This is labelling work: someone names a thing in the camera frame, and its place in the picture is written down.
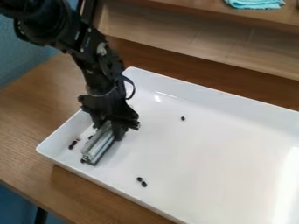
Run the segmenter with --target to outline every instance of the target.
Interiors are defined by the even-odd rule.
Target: bolt
[[[147,187],[148,186],[148,184],[147,183],[145,183],[144,181],[142,182],[142,186],[143,187]]]

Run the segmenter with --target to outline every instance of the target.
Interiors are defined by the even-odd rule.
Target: wooden surface
[[[98,28],[120,39],[299,80],[299,34],[116,1],[106,2]]]
[[[247,25],[298,33],[299,10],[296,0],[285,0],[279,10],[237,10],[224,0],[115,0],[165,11],[208,18],[220,18]]]
[[[127,66],[299,110],[299,82],[110,38]],[[58,55],[0,90],[0,179],[75,223],[170,223],[41,157],[35,148],[79,108],[80,70]]]

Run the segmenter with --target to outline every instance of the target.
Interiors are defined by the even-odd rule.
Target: white tray
[[[298,112],[133,67],[125,75],[137,88],[129,104],[139,131],[96,167],[82,164],[80,149],[94,130],[79,111],[38,152],[176,222],[299,223]]]

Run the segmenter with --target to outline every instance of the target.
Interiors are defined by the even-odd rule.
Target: black robotic arm
[[[0,0],[0,13],[14,18],[17,36],[39,46],[52,46],[72,55],[82,70],[87,94],[79,96],[82,109],[96,128],[111,122],[115,140],[128,128],[138,130],[138,114],[126,103],[123,63],[105,36],[92,25],[97,0],[79,0],[76,10],[67,0]]]

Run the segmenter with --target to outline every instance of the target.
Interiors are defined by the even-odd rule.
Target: teal cloth
[[[267,10],[280,9],[283,0],[225,0],[227,4],[237,9]]]

